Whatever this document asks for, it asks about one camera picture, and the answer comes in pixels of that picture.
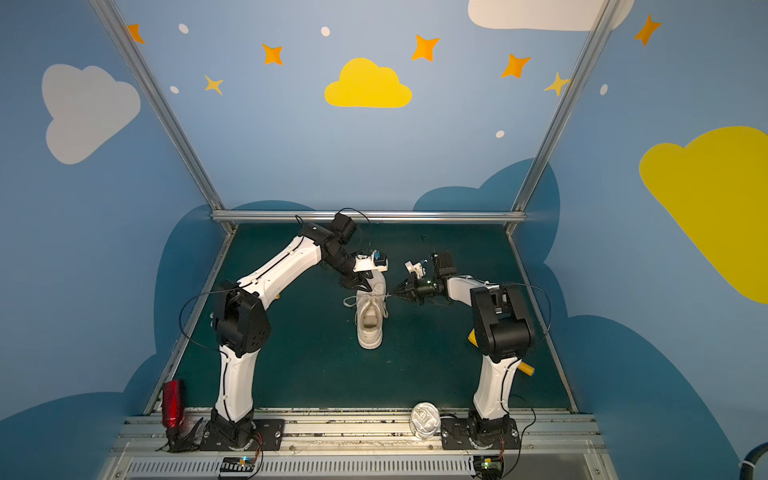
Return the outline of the white sneaker shoe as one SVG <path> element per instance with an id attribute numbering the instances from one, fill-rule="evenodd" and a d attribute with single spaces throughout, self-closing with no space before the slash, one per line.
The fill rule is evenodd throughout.
<path id="1" fill-rule="evenodd" d="M 386 308 L 387 286 L 382 272 L 373 271 L 369 279 L 371 291 L 358 291 L 355 297 L 355 324 L 360 346 L 367 350 L 378 348 L 383 340 L 383 321 L 388 317 Z"/>

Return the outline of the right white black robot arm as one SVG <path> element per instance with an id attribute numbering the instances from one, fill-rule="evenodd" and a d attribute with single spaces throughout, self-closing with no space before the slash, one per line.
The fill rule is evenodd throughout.
<path id="1" fill-rule="evenodd" d="M 522 287 L 460 274 L 448 251 L 434 253 L 429 261 L 408 261 L 405 268 L 407 278 L 391 294 L 419 304 L 440 296 L 469 306 L 475 342 L 482 354 L 472 408 L 465 418 L 449 416 L 441 421 L 442 448 L 519 448 L 522 433 L 511 417 L 508 401 L 515 373 L 536 341 Z"/>

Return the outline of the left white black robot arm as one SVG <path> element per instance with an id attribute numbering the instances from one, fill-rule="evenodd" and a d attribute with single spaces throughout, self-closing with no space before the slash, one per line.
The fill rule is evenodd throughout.
<path id="1" fill-rule="evenodd" d="M 203 430 L 203 451 L 253 451 L 264 448 L 254 421 L 253 381 L 258 355 L 271 334 L 269 306 L 304 272 L 325 263 L 340 274 L 342 287 L 369 293 L 378 255 L 353 254 L 346 245 L 357 229 L 341 213 L 322 226 L 305 223 L 289 244 L 252 273 L 223 282 L 213 329 L 220 355 L 219 393 Z"/>

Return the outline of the yellow plastic scoop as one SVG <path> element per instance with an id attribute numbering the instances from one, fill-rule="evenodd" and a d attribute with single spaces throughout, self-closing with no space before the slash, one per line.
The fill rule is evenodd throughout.
<path id="1" fill-rule="evenodd" d="M 469 342 L 474 345 L 475 347 L 479 347 L 478 341 L 476 338 L 475 330 L 472 330 L 468 335 Z M 517 369 L 524 373 L 525 375 L 532 377 L 535 374 L 535 368 L 531 365 L 527 364 L 524 361 L 520 361 Z"/>

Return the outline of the right small circuit board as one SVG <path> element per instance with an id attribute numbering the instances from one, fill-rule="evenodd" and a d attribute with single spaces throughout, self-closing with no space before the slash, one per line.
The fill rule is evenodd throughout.
<path id="1" fill-rule="evenodd" d="M 473 469 L 473 479 L 499 480 L 503 476 L 504 461 L 499 457 L 475 456 Z"/>

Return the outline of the small circuit board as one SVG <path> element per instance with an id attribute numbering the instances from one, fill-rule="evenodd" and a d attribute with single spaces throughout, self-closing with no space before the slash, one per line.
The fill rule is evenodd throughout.
<path id="1" fill-rule="evenodd" d="M 503 476 L 504 461 L 499 457 L 475 456 L 473 469 L 473 479 L 499 480 Z"/>
<path id="2" fill-rule="evenodd" d="M 224 457 L 218 467 L 218 479 L 250 479 L 256 472 L 256 458 L 252 456 Z"/>

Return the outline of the red bottle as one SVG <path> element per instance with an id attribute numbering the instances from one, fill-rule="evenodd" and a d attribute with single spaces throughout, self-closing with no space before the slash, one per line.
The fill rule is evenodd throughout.
<path id="1" fill-rule="evenodd" d="M 162 424 L 167 430 L 178 430 L 184 418 L 184 382 L 171 380 L 162 386 Z"/>

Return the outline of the left small circuit board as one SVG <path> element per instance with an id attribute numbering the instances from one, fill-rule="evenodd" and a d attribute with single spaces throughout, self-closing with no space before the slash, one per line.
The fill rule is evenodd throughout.
<path id="1" fill-rule="evenodd" d="M 218 479 L 250 479 L 256 472 L 256 458 L 252 456 L 224 457 L 218 467 Z"/>

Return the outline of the aluminium frame back bar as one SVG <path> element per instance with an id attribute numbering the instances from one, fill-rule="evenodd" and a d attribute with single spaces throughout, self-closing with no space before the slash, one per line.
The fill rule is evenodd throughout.
<path id="1" fill-rule="evenodd" d="M 388 224 L 466 223 L 505 224 L 522 223 L 526 220 L 523 212 L 494 211 L 368 211 L 342 209 L 341 213 L 355 221 Z M 217 222 L 233 223 L 278 223 L 294 222 L 301 218 L 305 222 L 330 222 L 336 211 L 290 211 L 290 210 L 214 210 L 211 217 Z"/>

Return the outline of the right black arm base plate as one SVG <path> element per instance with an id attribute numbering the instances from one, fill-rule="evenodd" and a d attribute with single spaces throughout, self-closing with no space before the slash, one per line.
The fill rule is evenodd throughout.
<path id="1" fill-rule="evenodd" d="M 517 424 L 508 415 L 493 420 L 444 416 L 440 440 L 444 450 L 506 450 L 521 446 Z"/>

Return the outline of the aluminium front rail base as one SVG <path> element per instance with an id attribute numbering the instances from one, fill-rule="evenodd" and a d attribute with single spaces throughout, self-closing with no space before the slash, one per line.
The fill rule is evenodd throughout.
<path id="1" fill-rule="evenodd" d="M 265 409 L 283 419 L 278 451 L 169 453 L 157 414 L 127 418 L 101 479 L 218 479 L 224 457 L 256 458 L 250 479 L 473 479 L 475 456 L 504 461 L 503 479 L 615 479 L 597 422 L 586 414 L 515 409 L 522 444 L 506 450 L 444 450 L 440 432 L 414 437 L 407 409 Z"/>

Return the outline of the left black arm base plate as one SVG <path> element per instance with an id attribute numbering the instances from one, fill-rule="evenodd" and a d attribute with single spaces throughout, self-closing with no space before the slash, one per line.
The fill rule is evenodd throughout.
<path id="1" fill-rule="evenodd" d="M 203 433 L 201 451 L 278 451 L 284 436 L 283 419 L 244 419 L 238 423 L 215 419 Z"/>

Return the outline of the aluminium frame left post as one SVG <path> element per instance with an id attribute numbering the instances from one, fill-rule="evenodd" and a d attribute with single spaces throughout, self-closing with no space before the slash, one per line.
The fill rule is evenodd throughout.
<path id="1" fill-rule="evenodd" d="M 133 39 L 118 6 L 114 1 L 106 0 L 91 0 L 90 5 L 146 96 L 212 213 L 223 211 L 225 206 L 221 197 L 172 111 L 169 101 L 141 52 L 139 43 Z"/>

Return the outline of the aluminium frame post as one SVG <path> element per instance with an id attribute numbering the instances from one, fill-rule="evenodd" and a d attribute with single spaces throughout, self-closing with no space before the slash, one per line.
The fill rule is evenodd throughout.
<path id="1" fill-rule="evenodd" d="M 519 216 L 519 219 L 509 221 L 505 224 L 505 233 L 509 240 L 512 240 L 516 226 L 525 221 L 526 208 L 556 150 L 557 144 L 565 131 L 579 97 L 588 83 L 590 75 L 613 30 L 612 24 L 614 19 L 619 17 L 621 4 L 622 1 L 619 0 L 604 1 L 598 11 L 595 24 L 590 30 L 586 42 L 575 63 L 571 80 L 566 86 L 566 91 L 560 96 L 560 100 L 558 101 L 543 141 L 516 195 L 511 212 Z"/>
<path id="2" fill-rule="evenodd" d="M 90 5 L 146 96 L 212 213 L 223 211 L 225 206 L 221 197 L 172 111 L 169 101 L 141 52 L 139 43 L 133 39 L 118 6 L 114 1 L 106 0 L 91 0 Z"/>

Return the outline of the aluminium frame right post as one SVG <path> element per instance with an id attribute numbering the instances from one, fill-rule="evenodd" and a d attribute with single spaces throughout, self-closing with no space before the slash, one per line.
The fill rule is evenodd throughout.
<path id="1" fill-rule="evenodd" d="M 579 97 L 588 83 L 590 75 L 613 30 L 612 24 L 614 19 L 619 17 L 621 4 L 622 1 L 619 0 L 604 1 L 598 11 L 595 24 L 590 30 L 586 42 L 575 63 L 571 80 L 566 86 L 566 91 L 560 96 L 560 100 L 558 101 L 543 141 L 516 195 L 511 212 L 519 216 L 519 219 L 509 221 L 505 224 L 505 233 L 509 240 L 512 240 L 516 226 L 525 221 L 526 208 L 556 150 L 557 144 L 565 131 Z"/>

